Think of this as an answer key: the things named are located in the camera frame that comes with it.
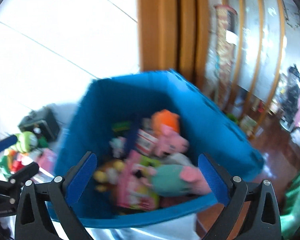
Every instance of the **wooden floor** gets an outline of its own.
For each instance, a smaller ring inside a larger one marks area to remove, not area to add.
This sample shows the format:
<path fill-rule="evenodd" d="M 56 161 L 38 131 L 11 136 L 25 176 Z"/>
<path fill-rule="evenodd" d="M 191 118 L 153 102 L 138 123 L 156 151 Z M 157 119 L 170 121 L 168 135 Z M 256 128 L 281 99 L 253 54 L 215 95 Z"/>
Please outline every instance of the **wooden floor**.
<path fill-rule="evenodd" d="M 281 129 L 278 118 L 266 117 L 262 124 L 264 131 L 251 144 L 264 156 L 266 162 L 261 174 L 254 180 L 260 183 L 263 179 L 272 182 L 279 208 L 284 202 L 284 192 L 300 170 L 300 154 L 293 151 L 289 144 L 290 134 Z M 228 240 L 234 239 L 244 221 L 249 203 L 245 203 L 241 214 Z M 221 213 L 223 205 L 216 204 L 198 214 L 197 233 L 203 237 Z"/>

